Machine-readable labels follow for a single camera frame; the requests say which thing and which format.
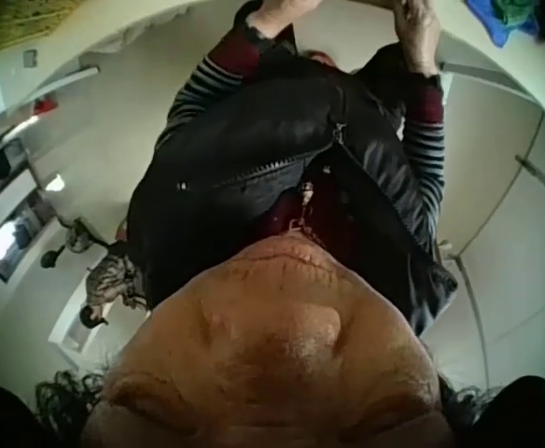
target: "black leather jacket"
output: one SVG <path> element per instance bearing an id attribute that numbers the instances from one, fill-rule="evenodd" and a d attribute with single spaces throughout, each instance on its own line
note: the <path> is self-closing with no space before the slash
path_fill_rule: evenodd
<path id="1" fill-rule="evenodd" d="M 253 221 L 325 153 L 365 229 L 348 268 L 417 334 L 457 288 L 433 259 L 417 180 L 395 130 L 353 77 L 300 62 L 209 108 L 154 155 L 128 217 L 152 305 L 246 245 Z"/>

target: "hand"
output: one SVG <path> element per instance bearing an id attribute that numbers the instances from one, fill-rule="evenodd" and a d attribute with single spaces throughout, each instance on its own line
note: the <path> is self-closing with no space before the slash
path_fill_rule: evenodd
<path id="1" fill-rule="evenodd" d="M 103 318 L 103 307 L 101 305 L 91 306 L 91 309 L 92 309 L 92 314 L 90 316 L 90 320 L 98 321 Z"/>
<path id="2" fill-rule="evenodd" d="M 262 7 L 247 18 L 270 39 L 277 37 L 291 23 L 314 11 L 324 0 L 264 0 Z"/>
<path id="3" fill-rule="evenodd" d="M 426 77 L 437 75 L 440 22 L 432 0 L 395 0 L 394 12 L 395 31 L 410 71 Z"/>

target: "striped sleeve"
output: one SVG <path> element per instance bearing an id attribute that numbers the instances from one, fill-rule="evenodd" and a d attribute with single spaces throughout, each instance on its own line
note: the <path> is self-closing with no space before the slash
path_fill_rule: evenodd
<path id="1" fill-rule="evenodd" d="M 198 64 L 175 97 L 156 149 L 209 106 L 241 89 L 244 78 L 254 73 L 258 61 L 258 48 L 248 42 L 241 29 L 231 30 Z"/>
<path id="2" fill-rule="evenodd" d="M 403 147 L 417 177 L 430 234 L 436 237 L 444 195 L 444 108 L 442 93 L 431 86 L 416 91 L 408 104 Z"/>

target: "ceiling light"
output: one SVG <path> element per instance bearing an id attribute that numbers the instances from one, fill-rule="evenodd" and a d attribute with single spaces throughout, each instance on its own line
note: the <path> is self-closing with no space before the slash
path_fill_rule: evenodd
<path id="1" fill-rule="evenodd" d="M 3 136 L 3 142 L 8 142 L 9 140 L 15 138 L 19 133 L 22 133 L 33 124 L 38 123 L 39 120 L 40 118 L 38 117 L 38 115 L 32 115 L 27 120 L 22 121 L 15 128 L 13 128 L 11 131 L 9 131 Z"/>
<path id="2" fill-rule="evenodd" d="M 55 178 L 49 182 L 45 190 L 46 191 L 61 191 L 64 188 L 65 188 L 65 182 L 63 182 L 63 178 L 60 175 L 56 175 Z"/>

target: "light fixture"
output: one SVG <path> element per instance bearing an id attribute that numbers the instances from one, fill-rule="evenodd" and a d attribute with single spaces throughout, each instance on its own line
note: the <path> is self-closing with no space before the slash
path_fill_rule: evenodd
<path id="1" fill-rule="evenodd" d="M 45 187 L 45 191 L 61 191 L 65 188 L 65 182 L 61 175 L 56 175 L 49 184 Z"/>
<path id="2" fill-rule="evenodd" d="M 15 243 L 15 223 L 6 222 L 0 229 L 0 261 L 5 258 L 9 249 Z"/>
<path id="3" fill-rule="evenodd" d="M 38 117 L 38 115 L 32 115 L 30 118 L 22 121 L 20 124 L 18 124 L 15 128 L 13 128 L 11 131 L 9 131 L 8 133 L 6 133 L 4 136 L 3 136 L 3 142 L 8 142 L 9 140 L 12 140 L 13 138 L 15 138 L 19 133 L 22 133 L 23 131 L 25 131 L 26 129 L 28 129 L 30 126 L 32 126 L 33 124 L 36 124 L 38 123 L 38 121 L 40 120 L 40 118 Z"/>

